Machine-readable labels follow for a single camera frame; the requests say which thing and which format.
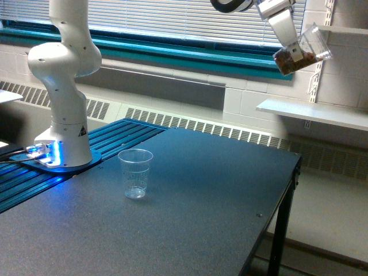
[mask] clear plastic cup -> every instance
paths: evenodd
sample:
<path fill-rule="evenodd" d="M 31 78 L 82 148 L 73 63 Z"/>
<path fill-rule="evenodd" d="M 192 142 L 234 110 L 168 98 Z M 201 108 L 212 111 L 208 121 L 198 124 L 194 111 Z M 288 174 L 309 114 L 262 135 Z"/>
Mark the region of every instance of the clear plastic cup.
<path fill-rule="evenodd" d="M 150 162 L 154 155 L 145 149 L 127 149 L 118 154 L 125 196 L 132 199 L 145 196 Z"/>
<path fill-rule="evenodd" d="M 289 75 L 304 67 L 332 57 L 331 51 L 328 49 L 323 35 L 314 23 L 308 30 L 298 37 L 297 43 L 301 49 L 303 56 L 302 59 L 294 61 L 288 51 L 288 48 L 295 48 L 295 46 L 293 46 L 295 44 L 283 47 L 273 55 L 274 60 L 283 75 Z"/>

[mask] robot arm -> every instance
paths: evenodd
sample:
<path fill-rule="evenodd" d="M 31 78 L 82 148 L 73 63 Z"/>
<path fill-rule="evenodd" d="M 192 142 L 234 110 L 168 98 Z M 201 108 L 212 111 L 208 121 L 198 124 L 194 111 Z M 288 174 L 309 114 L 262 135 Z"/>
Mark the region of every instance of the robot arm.
<path fill-rule="evenodd" d="M 49 15 L 62 42 L 35 46 L 28 55 L 29 68 L 45 85 L 51 102 L 51 127 L 35 139 L 35 144 L 49 145 L 47 157 L 38 161 L 50 168 L 78 167 L 90 162 L 92 155 L 86 97 L 74 78 L 96 72 L 101 53 L 89 33 L 88 0 L 50 0 Z"/>
<path fill-rule="evenodd" d="M 211 0 L 212 6 L 223 13 L 243 12 L 256 4 L 263 20 L 268 20 L 282 46 L 287 47 L 293 60 L 303 58 L 297 43 L 297 32 L 290 8 L 295 0 Z"/>

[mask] mounting plate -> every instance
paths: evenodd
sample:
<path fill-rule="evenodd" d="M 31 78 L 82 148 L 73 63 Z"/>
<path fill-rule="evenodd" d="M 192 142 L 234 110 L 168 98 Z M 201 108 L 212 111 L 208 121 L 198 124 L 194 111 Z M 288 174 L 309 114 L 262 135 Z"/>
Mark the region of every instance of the mounting plate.
<path fill-rule="evenodd" d="M 98 163 L 101 162 L 101 153 L 99 153 L 98 151 L 95 150 L 91 150 L 92 153 L 92 161 L 82 165 L 82 166 L 78 166 L 78 167 L 61 167 L 61 168 L 48 168 L 43 166 L 41 163 L 31 160 L 31 161 L 24 161 L 21 162 L 21 164 L 31 167 L 31 168 L 35 168 L 37 170 L 43 171 L 45 173 L 51 173 L 51 174 L 79 174 L 82 171 L 85 171 L 91 167 L 94 167 L 95 165 L 97 165 Z M 21 160 L 21 159 L 26 159 L 28 158 L 25 154 L 18 154 L 18 155 L 14 155 L 10 158 L 10 160 Z"/>

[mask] black cable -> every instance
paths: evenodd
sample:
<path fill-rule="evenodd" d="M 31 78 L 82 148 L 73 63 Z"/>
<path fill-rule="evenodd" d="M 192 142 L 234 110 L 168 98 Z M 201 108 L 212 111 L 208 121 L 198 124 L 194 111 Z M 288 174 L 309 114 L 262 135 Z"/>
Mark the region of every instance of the black cable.
<path fill-rule="evenodd" d="M 37 159 L 42 159 L 42 158 L 45 158 L 45 155 L 41 155 L 41 156 L 38 156 L 38 157 L 34 157 L 34 158 L 27 158 L 27 159 L 22 159 L 22 160 L 11 160 L 11 161 L 1 161 L 0 164 L 5 164 L 5 163 L 21 163 L 21 162 L 24 162 L 24 161 L 31 161 L 31 160 L 37 160 Z"/>
<path fill-rule="evenodd" d="M 8 153 L 8 154 L 1 155 L 1 156 L 0 156 L 0 160 L 1 160 L 1 159 L 7 159 L 7 158 L 9 158 L 9 157 L 11 157 L 11 156 L 13 156 L 13 155 L 17 155 L 17 154 L 24 154 L 24 153 L 26 153 L 26 150 L 25 150 L 25 149 L 22 149 L 22 150 L 20 150 L 20 151 L 13 151 L 13 152 L 10 152 L 10 153 Z"/>

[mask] radiator vent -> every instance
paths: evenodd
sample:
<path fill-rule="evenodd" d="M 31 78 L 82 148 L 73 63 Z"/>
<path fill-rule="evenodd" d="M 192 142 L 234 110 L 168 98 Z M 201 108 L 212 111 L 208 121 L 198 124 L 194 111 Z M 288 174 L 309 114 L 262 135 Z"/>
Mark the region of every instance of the radiator vent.
<path fill-rule="evenodd" d="M 214 124 L 210 121 L 194 120 L 192 118 L 174 117 L 168 114 L 149 112 L 141 109 L 128 108 L 126 118 L 163 125 L 165 127 L 180 127 L 224 136 L 230 139 L 261 144 L 267 147 L 298 152 L 303 156 L 303 166 L 326 171 L 334 174 L 368 180 L 368 156 L 352 154 L 327 146 L 309 144 L 306 142 L 290 141 L 267 135 L 262 132 L 233 128 L 229 125 Z"/>
<path fill-rule="evenodd" d="M 37 106 L 50 108 L 50 98 L 44 89 L 19 85 L 10 82 L 0 82 L 0 89 L 17 93 L 23 96 L 20 101 Z M 104 120 L 109 110 L 110 103 L 87 99 L 87 116 L 94 119 Z"/>

